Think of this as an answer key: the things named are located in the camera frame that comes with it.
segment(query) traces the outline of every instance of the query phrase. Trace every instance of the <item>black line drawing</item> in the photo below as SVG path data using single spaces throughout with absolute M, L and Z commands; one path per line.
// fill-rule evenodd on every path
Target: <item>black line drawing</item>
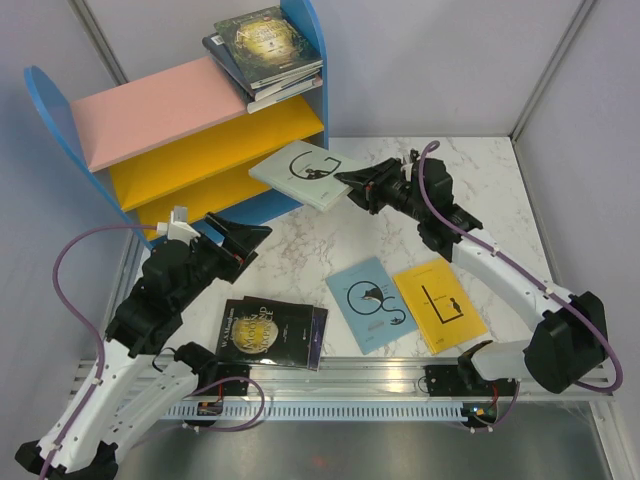
M 356 309 L 353 304 L 351 303 L 351 292 L 353 291 L 353 289 L 355 287 L 357 287 L 358 285 L 363 285 L 363 284 L 367 284 L 367 285 L 371 285 L 371 289 L 369 290 L 365 290 L 364 295 L 362 297 L 360 297 L 363 300 L 371 300 L 372 303 L 377 304 L 376 308 L 366 312 L 362 312 L 358 309 Z M 356 312 L 358 315 L 373 315 L 374 313 L 376 313 L 379 310 L 382 310 L 384 312 L 388 312 L 388 313 L 393 313 L 393 312 L 399 312 L 402 314 L 402 318 L 399 318 L 398 316 L 394 316 L 391 319 L 391 325 L 400 325 L 401 323 L 403 323 L 406 319 L 407 319 L 407 314 L 404 312 L 404 310 L 400 310 L 399 308 L 393 308 L 393 309 L 386 309 L 384 307 L 384 302 L 386 302 L 387 300 L 393 300 L 396 297 L 384 297 L 384 294 L 382 293 L 382 289 L 376 285 L 373 282 L 370 282 L 369 280 L 360 280 L 359 282 L 354 283 L 353 285 L 351 285 L 349 287 L 349 290 L 347 291 L 347 303 L 349 304 L 349 308 L 351 308 L 351 310 L 353 310 L 354 312 Z
M 305 173 L 307 174 L 306 177 L 303 177 L 302 175 L 299 175 L 295 172 L 295 170 L 293 169 L 293 164 L 296 162 L 296 160 L 298 160 L 300 157 L 303 157 L 304 155 L 307 155 L 311 153 L 311 150 L 309 150 L 308 152 L 302 152 L 300 155 L 298 155 L 296 158 L 294 158 L 293 160 L 291 160 L 291 163 L 289 163 L 289 171 L 291 172 L 291 174 L 294 177 L 298 177 L 301 180 L 318 180 L 320 178 L 324 178 L 328 175 L 331 175 L 333 172 L 335 172 L 338 168 L 340 168 L 340 165 L 342 165 L 342 162 L 340 160 L 337 160 L 333 157 L 327 157 L 325 158 L 323 161 L 327 162 L 327 161 L 331 161 L 335 163 L 335 166 L 333 167 L 333 169 L 331 170 L 323 170 L 323 169 L 314 169 L 314 168 L 307 168 L 305 170 Z
M 431 295 L 429 295 L 429 292 L 427 292 L 427 289 L 424 287 L 424 285 L 421 285 L 421 286 L 422 286 L 422 291 L 424 292 L 424 294 L 429 299 L 429 303 L 433 307 L 433 310 L 436 312 L 436 315 L 438 315 L 438 318 L 440 319 L 440 323 L 442 323 L 444 325 L 445 323 L 452 322 L 456 318 L 464 317 L 464 313 L 462 313 L 462 309 L 460 308 L 460 305 L 458 304 L 458 302 L 456 302 L 456 299 L 453 298 L 453 297 L 450 297 L 449 300 L 451 300 L 451 306 L 453 307 L 453 309 L 456 312 L 458 312 L 458 315 L 456 315 L 454 317 L 451 317 L 451 318 L 447 318 L 446 320 L 443 319 L 442 315 L 440 315 L 440 312 L 438 311 L 438 307 L 436 307 L 436 304 L 433 303 L 433 300 L 431 299 Z

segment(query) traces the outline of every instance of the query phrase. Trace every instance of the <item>shelf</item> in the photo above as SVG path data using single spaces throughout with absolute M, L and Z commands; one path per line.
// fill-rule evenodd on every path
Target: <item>shelf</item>
M 111 178 L 129 211 L 322 130 L 297 96 L 114 165 Z
M 268 155 L 143 205 L 137 210 L 140 223 L 155 225 L 158 222 L 166 222 L 175 206 L 187 207 L 187 221 L 193 223 L 204 218 L 207 212 L 219 212 L 266 192 L 270 188 L 268 185 L 249 176 L 249 169 L 264 160 L 266 156 Z M 146 230 L 145 234 L 148 240 L 157 236 L 152 230 Z
M 209 57 L 76 100 L 71 110 L 92 172 L 246 114 Z

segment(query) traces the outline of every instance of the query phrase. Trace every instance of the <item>circular drawing on book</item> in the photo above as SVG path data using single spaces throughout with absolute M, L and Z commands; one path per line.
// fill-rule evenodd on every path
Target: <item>circular drawing on book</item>
M 384 306 L 387 300 L 395 297 L 386 297 L 382 289 L 369 280 L 360 280 L 349 287 L 347 291 L 347 303 L 351 310 L 359 315 L 373 315 L 382 310 L 393 313 L 391 325 L 400 325 L 407 318 L 407 314 L 399 308 L 388 309 Z
M 319 180 L 331 175 L 342 164 L 340 160 L 336 160 L 333 157 L 326 157 L 324 159 L 314 155 L 307 157 L 306 155 L 309 153 L 311 153 L 311 150 L 303 152 L 291 160 L 289 171 L 294 177 L 302 180 Z
M 241 352 L 251 355 L 265 353 L 278 338 L 278 326 L 273 320 L 242 317 L 233 322 L 231 337 Z

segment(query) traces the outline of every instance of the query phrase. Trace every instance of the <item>yellow book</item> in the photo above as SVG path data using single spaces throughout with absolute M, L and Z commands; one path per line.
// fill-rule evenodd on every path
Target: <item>yellow book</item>
M 443 258 L 393 277 L 431 353 L 487 332 L 469 297 Z

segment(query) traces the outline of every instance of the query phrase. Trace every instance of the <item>marble tabletop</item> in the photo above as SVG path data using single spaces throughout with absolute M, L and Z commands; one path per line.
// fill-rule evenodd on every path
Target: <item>marble tabletop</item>
M 435 138 L 332 138 L 330 149 L 375 164 L 422 149 Z M 516 158 L 508 138 L 438 138 L 434 157 L 444 160 L 454 179 L 456 202 L 483 222 L 502 250 L 550 278 L 549 268 Z M 437 258 L 425 247 L 416 222 L 385 208 L 371 216 L 343 199 L 320 213 L 303 206 L 268 225 L 273 233 L 259 257 L 235 285 L 216 281 L 184 312 L 183 327 L 167 346 L 189 341 L 215 350 L 225 301 L 244 295 L 311 303 L 329 309 L 324 356 L 362 357 L 362 353 L 325 278 L 377 256 L 390 276 Z M 495 293 L 467 272 L 452 266 L 482 315 L 489 333 L 440 353 L 457 357 L 477 342 L 521 340 L 531 336 L 522 320 Z M 431 356 L 419 331 L 371 352 L 367 357 Z

